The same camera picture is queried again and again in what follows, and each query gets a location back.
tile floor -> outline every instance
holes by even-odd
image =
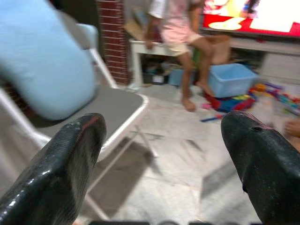
[[[142,130],[159,153],[151,158],[136,140],[92,195],[113,220],[146,220],[152,225],[172,219],[181,225],[209,221],[240,225],[260,220],[242,191],[233,162],[222,140],[220,121],[199,120],[215,113],[200,109],[205,100],[193,88],[195,113],[180,105],[180,91],[173,86],[140,90],[150,98]],[[251,110],[261,121],[282,130],[286,116],[274,113],[274,102],[262,97]],[[97,165],[96,173],[109,159]],[[84,205],[82,212],[97,218]]]

brick pillar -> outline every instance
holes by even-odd
[[[128,84],[123,0],[97,0],[105,62],[117,83]]]

blue pillow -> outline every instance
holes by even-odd
[[[62,120],[95,93],[89,57],[45,0],[0,0],[0,76],[49,120]]]

television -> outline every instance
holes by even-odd
[[[300,38],[300,0],[205,0],[202,30]]]

pink shirt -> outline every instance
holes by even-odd
[[[193,33],[188,17],[191,0],[153,0],[149,14],[163,19],[161,35],[169,44],[185,43]]]

